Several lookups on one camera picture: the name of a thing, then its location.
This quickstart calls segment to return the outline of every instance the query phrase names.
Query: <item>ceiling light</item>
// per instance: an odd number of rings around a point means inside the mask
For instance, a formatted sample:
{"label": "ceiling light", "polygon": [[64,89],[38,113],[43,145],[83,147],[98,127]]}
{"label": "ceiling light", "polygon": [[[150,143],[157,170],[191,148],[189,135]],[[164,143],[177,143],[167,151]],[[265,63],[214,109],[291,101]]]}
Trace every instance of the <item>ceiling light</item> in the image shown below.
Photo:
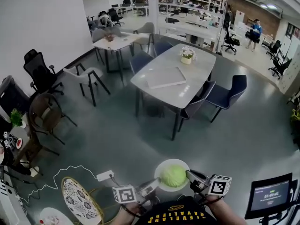
{"label": "ceiling light", "polygon": [[270,9],[277,9],[277,7],[274,6],[274,5],[268,5],[268,8],[270,8]]}

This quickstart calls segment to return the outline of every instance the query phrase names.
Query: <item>screen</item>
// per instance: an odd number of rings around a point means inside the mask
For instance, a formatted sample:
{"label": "screen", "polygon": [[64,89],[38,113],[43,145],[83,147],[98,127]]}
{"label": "screen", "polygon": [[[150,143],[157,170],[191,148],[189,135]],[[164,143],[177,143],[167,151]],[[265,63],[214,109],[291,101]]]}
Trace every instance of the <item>screen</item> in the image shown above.
{"label": "screen", "polygon": [[289,181],[265,187],[257,187],[254,190],[251,210],[267,209],[286,203],[288,193]]}

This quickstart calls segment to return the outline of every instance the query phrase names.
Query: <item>cabbage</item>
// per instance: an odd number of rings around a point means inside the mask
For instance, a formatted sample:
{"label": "cabbage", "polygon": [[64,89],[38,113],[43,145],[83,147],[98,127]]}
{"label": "cabbage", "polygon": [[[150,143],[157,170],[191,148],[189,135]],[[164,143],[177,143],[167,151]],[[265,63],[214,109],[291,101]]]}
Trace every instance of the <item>cabbage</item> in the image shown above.
{"label": "cabbage", "polygon": [[177,188],[186,180],[186,170],[180,165],[170,165],[160,174],[161,181],[169,187]]}

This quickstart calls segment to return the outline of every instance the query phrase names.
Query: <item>flower pot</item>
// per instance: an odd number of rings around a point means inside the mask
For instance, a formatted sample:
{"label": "flower pot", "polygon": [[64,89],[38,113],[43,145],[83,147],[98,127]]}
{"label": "flower pot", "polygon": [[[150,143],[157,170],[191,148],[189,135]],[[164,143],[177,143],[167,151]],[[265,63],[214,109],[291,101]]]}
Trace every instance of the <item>flower pot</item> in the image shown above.
{"label": "flower pot", "polygon": [[184,64],[189,65],[192,62],[192,58],[181,57],[181,62],[184,63]]}

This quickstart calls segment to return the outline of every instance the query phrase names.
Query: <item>black office chair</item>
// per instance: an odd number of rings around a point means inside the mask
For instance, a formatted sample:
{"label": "black office chair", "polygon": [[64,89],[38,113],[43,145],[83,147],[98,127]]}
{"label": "black office chair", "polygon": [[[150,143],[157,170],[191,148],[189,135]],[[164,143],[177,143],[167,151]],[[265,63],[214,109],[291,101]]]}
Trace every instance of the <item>black office chair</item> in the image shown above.
{"label": "black office chair", "polygon": [[272,70],[273,76],[276,74],[278,76],[278,80],[280,79],[281,76],[283,76],[283,72],[289,67],[290,63],[292,60],[289,60],[283,64],[279,64],[279,58],[273,59],[273,64],[275,67],[270,67],[268,70]]}
{"label": "black office chair", "polygon": [[37,91],[38,93],[48,92],[54,93],[58,92],[61,95],[64,95],[62,91],[56,90],[58,86],[62,87],[62,83],[58,83],[56,85],[55,82],[57,80],[56,73],[54,71],[54,66],[50,65],[49,70],[47,68],[44,58],[41,52],[37,52],[34,49],[31,49],[28,53],[24,56],[25,64],[24,69],[25,71],[31,76],[33,82],[30,83],[30,86]]}
{"label": "black office chair", "polygon": [[120,22],[120,19],[122,19],[123,17],[119,17],[117,11],[114,8],[109,9],[108,14],[112,18],[112,22],[115,22],[113,23],[114,26],[117,24],[121,26],[121,23],[125,24],[123,22]]}
{"label": "black office chair", "polygon": [[278,49],[281,47],[281,42],[279,40],[276,41],[276,43],[271,47],[268,46],[269,51],[267,51],[266,54],[271,55],[271,59],[276,58],[276,53],[278,52]]}
{"label": "black office chair", "polygon": [[233,36],[235,36],[235,34],[232,34],[231,36],[229,35],[229,22],[226,22],[225,24],[225,28],[226,28],[226,36],[225,36],[225,43],[227,43],[228,45],[223,45],[224,47],[227,47],[227,49],[225,50],[225,52],[228,49],[231,49],[234,52],[234,55],[236,55],[236,48],[234,48],[233,46],[239,46],[240,45],[240,41],[238,39],[233,38]]}

